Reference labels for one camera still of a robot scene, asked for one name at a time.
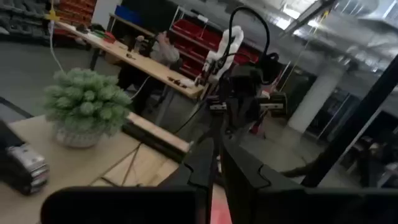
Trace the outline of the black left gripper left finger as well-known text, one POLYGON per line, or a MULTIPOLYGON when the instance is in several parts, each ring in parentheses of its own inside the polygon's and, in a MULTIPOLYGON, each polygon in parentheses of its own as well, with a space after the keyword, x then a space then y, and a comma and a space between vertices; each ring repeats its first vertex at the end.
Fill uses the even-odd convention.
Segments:
POLYGON ((194 145, 156 187, 67 187, 48 196, 41 224, 210 224, 215 144, 194 145))

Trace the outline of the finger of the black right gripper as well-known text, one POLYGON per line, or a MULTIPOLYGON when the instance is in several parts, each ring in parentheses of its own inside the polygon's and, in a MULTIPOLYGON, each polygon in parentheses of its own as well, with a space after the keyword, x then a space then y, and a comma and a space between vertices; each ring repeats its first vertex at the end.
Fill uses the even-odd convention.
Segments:
POLYGON ((239 118, 239 134, 244 134, 248 131, 250 125, 253 124, 259 117, 259 110, 258 109, 248 109, 243 110, 240 109, 238 112, 239 118))
POLYGON ((229 113, 227 111, 217 112, 214 117, 213 140, 221 141, 223 138, 231 139, 233 134, 229 128, 229 113))

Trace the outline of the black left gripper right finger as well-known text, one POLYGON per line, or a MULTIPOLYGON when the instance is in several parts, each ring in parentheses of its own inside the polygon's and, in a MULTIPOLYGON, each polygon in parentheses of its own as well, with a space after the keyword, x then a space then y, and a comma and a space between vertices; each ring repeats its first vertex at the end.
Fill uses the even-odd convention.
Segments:
POLYGON ((398 224, 398 190, 304 187, 230 139, 221 170, 233 224, 398 224))

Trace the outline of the white building column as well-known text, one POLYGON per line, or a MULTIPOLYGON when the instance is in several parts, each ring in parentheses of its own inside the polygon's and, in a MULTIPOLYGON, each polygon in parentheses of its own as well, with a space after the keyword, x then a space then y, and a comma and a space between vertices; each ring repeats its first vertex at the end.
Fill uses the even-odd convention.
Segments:
POLYGON ((288 126, 303 133, 332 94, 345 71, 345 68, 337 65, 325 65, 289 119, 288 126))

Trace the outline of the red storage bin rack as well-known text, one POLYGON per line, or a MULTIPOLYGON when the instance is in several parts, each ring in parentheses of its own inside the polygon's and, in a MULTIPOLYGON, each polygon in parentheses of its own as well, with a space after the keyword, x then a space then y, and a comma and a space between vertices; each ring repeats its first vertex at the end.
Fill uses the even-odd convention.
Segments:
POLYGON ((218 50, 222 33, 186 19, 174 22, 170 31, 175 38, 174 46, 183 56, 182 71, 191 77, 199 76, 208 52, 218 50))

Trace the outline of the person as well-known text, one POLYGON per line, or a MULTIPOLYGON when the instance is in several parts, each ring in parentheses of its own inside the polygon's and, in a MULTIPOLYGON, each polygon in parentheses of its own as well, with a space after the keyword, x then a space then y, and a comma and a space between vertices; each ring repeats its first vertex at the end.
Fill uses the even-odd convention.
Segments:
MULTIPOLYGON (((156 35, 156 41, 152 46, 150 58, 166 67, 175 65, 180 59, 179 51, 170 41, 167 31, 160 32, 156 35)), ((136 94, 132 101, 132 108, 135 114, 141 115, 146 108, 146 103, 154 90, 160 90, 165 85, 157 79, 146 74, 142 70, 125 63, 122 65, 118 74, 118 86, 123 90, 128 89, 132 84, 142 85, 139 93, 136 94)))

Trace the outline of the long wooden workbench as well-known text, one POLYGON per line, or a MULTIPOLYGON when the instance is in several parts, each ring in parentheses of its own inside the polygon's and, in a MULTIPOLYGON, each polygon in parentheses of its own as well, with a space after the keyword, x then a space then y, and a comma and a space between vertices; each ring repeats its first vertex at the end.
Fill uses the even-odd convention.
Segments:
POLYGON ((180 87, 174 82, 170 81, 169 77, 175 80, 182 80, 185 77, 182 74, 171 70, 169 67, 166 67, 161 63, 158 63, 148 57, 144 57, 135 52, 128 52, 120 45, 110 44, 93 34, 83 34, 81 32, 78 32, 75 26, 63 22, 56 22, 56 25, 58 25, 63 30, 71 32, 78 37, 81 37, 82 39, 90 43, 95 49, 103 50, 115 56, 116 58, 128 63, 129 65, 136 67, 143 72, 146 72, 146 74, 164 83, 165 85, 167 85, 167 87, 165 88, 167 93, 175 93, 177 91, 188 98, 195 99, 197 96, 201 95, 204 89, 201 85, 186 88, 180 87))

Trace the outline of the green potted plant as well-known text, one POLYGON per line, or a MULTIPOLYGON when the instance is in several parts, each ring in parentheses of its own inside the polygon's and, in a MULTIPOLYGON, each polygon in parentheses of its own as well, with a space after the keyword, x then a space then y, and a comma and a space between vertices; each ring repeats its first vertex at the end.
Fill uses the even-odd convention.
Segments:
POLYGON ((44 108, 56 141, 86 148, 121 129, 131 97, 117 86, 117 77, 73 68, 55 72, 53 78, 55 84, 44 90, 44 108))

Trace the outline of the blue box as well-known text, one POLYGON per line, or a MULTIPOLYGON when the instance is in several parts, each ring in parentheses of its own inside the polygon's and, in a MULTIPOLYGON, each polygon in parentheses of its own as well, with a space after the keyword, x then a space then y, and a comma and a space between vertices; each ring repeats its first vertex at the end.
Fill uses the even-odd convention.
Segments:
POLYGON ((137 12, 134 12, 125 6, 117 5, 114 14, 136 25, 142 25, 141 16, 137 12))

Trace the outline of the orange storage shelving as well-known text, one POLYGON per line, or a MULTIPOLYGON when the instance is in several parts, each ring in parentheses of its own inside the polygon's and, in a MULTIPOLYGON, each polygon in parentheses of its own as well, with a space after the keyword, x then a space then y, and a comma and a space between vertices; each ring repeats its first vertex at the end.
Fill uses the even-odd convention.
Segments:
POLYGON ((56 15, 64 23, 89 26, 94 14, 96 0, 60 0, 55 6, 56 15))

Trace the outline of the dark grey bin rack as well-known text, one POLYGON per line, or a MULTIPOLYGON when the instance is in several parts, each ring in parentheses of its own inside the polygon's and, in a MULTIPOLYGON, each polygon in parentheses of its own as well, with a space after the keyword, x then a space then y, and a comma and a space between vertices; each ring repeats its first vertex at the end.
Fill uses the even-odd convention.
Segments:
POLYGON ((49 40, 50 0, 0 0, 0 35, 49 40))

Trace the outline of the black rig frame post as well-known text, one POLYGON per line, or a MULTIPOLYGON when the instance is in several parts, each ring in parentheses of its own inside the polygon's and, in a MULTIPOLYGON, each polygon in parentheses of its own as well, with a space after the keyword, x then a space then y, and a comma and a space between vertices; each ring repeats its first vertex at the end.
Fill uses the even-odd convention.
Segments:
POLYGON ((301 182, 303 186, 316 187, 319 185, 396 85, 398 85, 398 54, 343 125, 341 132, 317 157, 311 170, 301 182))

